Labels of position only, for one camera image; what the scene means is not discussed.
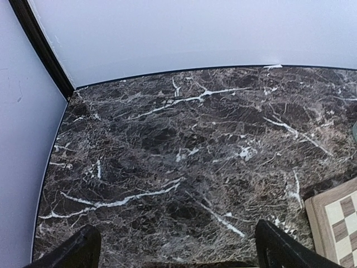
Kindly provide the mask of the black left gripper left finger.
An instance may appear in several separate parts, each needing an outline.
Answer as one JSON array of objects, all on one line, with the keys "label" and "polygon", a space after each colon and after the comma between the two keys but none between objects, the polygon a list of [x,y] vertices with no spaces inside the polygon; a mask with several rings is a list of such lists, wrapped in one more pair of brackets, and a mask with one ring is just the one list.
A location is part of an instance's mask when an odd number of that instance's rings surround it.
[{"label": "black left gripper left finger", "polygon": [[101,234],[86,225],[65,242],[27,267],[98,267],[101,250]]}]

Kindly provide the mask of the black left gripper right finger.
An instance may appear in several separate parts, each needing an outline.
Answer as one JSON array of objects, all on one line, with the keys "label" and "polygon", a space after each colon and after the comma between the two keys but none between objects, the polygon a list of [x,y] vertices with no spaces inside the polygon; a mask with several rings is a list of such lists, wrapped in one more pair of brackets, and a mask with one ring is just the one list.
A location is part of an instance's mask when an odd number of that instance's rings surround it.
[{"label": "black left gripper right finger", "polygon": [[267,220],[259,220],[255,228],[255,245],[259,267],[340,267],[325,255],[321,232],[312,225],[316,251],[309,250]]}]

